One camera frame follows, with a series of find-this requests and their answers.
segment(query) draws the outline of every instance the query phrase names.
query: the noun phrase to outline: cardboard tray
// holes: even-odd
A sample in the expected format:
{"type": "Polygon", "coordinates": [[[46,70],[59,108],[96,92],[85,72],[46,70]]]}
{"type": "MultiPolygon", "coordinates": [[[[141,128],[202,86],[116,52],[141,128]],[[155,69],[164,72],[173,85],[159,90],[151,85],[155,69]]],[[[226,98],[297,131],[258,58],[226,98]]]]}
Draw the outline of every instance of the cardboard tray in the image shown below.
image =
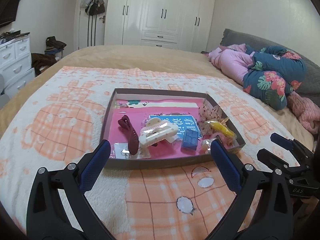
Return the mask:
{"type": "MultiPolygon", "coordinates": [[[[110,134],[110,125],[113,115],[113,110],[115,109],[116,101],[118,99],[123,100],[137,100],[142,98],[142,100],[161,100],[168,99],[169,97],[174,97],[178,99],[183,98],[203,98],[207,100],[213,107],[218,105],[213,98],[206,93],[190,92],[190,91],[174,91],[174,90],[152,90],[152,89],[127,89],[127,88],[116,88],[110,98],[100,135],[100,141],[103,139],[108,139],[110,134]]],[[[227,115],[222,111],[222,118],[226,118],[227,115]]],[[[245,141],[240,135],[239,131],[236,129],[231,120],[227,121],[227,126],[237,135],[236,142],[238,145],[229,149],[229,152],[237,153],[245,145],[245,141]]],[[[197,163],[204,163],[212,161],[210,154],[201,154],[196,156],[188,156],[181,158],[170,158],[170,159],[116,159],[109,158],[105,167],[111,169],[122,169],[122,170],[135,170],[135,169],[159,169],[159,168],[169,168],[177,166],[193,165],[197,163]]]]}

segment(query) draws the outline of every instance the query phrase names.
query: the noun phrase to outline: bag hanging on door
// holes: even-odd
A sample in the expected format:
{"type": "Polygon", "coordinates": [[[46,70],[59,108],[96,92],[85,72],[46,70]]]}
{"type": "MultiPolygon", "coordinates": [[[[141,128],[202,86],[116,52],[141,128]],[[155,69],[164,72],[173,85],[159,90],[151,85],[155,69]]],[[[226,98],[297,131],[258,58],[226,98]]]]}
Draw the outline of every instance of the bag hanging on door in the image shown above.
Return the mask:
{"type": "Polygon", "coordinates": [[[106,9],[104,7],[104,0],[98,0],[98,2],[99,2],[100,5],[97,7],[96,14],[104,13],[106,11],[106,9]]]}
{"type": "Polygon", "coordinates": [[[85,12],[87,13],[87,15],[89,16],[93,16],[95,15],[95,11],[98,7],[98,4],[96,2],[96,0],[91,0],[89,6],[85,9],[85,12]]]}
{"type": "Polygon", "coordinates": [[[82,0],[80,3],[80,8],[87,8],[92,0],[82,0]]]}

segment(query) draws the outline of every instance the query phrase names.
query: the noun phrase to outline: white wardrobe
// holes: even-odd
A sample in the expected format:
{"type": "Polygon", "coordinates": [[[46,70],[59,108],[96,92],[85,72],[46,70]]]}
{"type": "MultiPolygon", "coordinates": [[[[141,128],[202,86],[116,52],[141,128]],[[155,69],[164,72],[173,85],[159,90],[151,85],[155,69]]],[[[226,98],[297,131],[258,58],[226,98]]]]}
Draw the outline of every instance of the white wardrobe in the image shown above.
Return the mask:
{"type": "Polygon", "coordinates": [[[206,49],[214,0],[108,0],[105,45],[206,49]]]}

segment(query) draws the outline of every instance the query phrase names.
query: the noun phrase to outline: beige bedspread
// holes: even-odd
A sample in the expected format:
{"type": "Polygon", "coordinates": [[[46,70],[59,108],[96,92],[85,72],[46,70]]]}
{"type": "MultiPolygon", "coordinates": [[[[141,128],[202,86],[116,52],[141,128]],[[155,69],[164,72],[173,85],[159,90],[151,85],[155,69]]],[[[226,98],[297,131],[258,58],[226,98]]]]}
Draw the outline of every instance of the beige bedspread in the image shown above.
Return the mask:
{"type": "MultiPolygon", "coordinates": [[[[50,67],[21,90],[2,110],[0,110],[0,137],[27,99],[63,66],[129,69],[140,68],[169,73],[195,73],[212,77],[227,78],[208,62],[206,56],[179,50],[144,46],[96,46],[78,50],[50,67]]],[[[284,127],[309,149],[313,147],[313,137],[298,122],[288,108],[275,111],[256,99],[284,127]]]]}

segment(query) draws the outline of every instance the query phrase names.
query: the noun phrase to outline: metal screw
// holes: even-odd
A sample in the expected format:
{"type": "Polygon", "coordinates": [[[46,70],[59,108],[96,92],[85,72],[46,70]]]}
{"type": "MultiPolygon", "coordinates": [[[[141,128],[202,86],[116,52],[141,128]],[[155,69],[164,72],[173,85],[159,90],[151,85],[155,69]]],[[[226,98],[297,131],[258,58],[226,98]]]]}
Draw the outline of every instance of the metal screw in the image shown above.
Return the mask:
{"type": "Polygon", "coordinates": [[[251,164],[246,164],[244,167],[245,167],[245,169],[247,171],[252,171],[253,170],[253,166],[251,164]]]}
{"type": "Polygon", "coordinates": [[[68,170],[74,170],[76,168],[76,164],[75,163],[70,163],[69,165],[68,165],[68,170]]]}
{"type": "Polygon", "coordinates": [[[275,169],[275,172],[276,172],[276,174],[278,174],[278,175],[281,175],[281,174],[282,174],[282,171],[279,170],[279,169],[275,169]]]}
{"type": "Polygon", "coordinates": [[[42,174],[42,173],[44,173],[45,172],[45,168],[44,167],[42,167],[42,168],[40,168],[39,170],[38,170],[38,173],[39,174],[42,174]]]}

